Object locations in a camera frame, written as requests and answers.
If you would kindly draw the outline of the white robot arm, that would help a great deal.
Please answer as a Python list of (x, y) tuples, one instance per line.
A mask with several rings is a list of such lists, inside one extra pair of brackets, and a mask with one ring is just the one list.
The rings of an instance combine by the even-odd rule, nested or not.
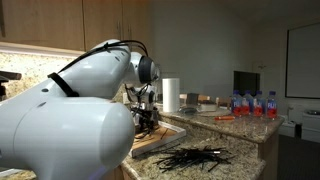
[(130, 40), (107, 40), (57, 73), (0, 104), (0, 166), (32, 170), (38, 180), (98, 180), (128, 155), (130, 110), (119, 87), (157, 78)]

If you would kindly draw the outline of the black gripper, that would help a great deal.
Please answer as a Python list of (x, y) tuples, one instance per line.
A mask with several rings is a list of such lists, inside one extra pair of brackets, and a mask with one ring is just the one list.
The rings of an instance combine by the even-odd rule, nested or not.
[(137, 109), (135, 116), (138, 118), (139, 131), (155, 130), (158, 126), (158, 109), (152, 110)]

